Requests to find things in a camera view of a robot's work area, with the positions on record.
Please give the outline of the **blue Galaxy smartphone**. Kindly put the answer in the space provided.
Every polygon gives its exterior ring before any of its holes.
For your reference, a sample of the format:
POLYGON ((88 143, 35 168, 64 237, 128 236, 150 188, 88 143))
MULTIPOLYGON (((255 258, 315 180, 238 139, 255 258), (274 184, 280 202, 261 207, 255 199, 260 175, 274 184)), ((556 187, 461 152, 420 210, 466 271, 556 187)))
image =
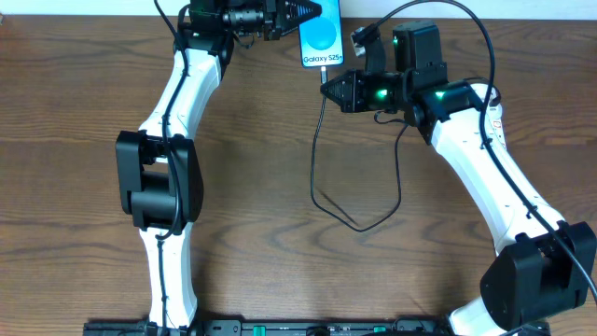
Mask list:
POLYGON ((299 30, 300 60, 305 68, 344 63, 340 0, 313 0, 322 13, 302 23, 299 30))

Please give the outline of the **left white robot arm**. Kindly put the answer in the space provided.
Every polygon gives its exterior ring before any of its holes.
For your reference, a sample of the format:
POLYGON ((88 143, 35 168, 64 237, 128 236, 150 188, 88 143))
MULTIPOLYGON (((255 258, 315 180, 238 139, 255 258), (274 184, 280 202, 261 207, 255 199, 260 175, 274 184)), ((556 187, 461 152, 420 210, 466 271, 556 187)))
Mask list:
POLYGON ((190 0, 166 23, 174 66, 150 116, 115 148, 121 206, 143 240, 151 308, 147 334, 188 332, 198 309, 190 270, 190 235, 203 203, 194 139, 241 37, 278 40, 322 8, 301 0, 190 0))

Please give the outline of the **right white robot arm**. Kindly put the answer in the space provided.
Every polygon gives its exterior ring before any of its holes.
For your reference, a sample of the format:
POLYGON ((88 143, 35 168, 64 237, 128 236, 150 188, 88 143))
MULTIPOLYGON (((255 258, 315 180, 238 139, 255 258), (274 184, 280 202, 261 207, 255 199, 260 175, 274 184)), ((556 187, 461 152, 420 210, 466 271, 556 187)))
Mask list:
POLYGON ((324 83, 322 94, 344 113, 400 112, 457 174, 485 219, 495 259, 480 295, 448 318, 456 335, 538 331, 548 317, 594 296, 596 236, 568 223, 532 186, 507 152, 500 93, 489 79, 449 81, 440 35, 431 21, 393 31, 396 68, 385 68, 376 25, 353 35, 366 66, 324 83))

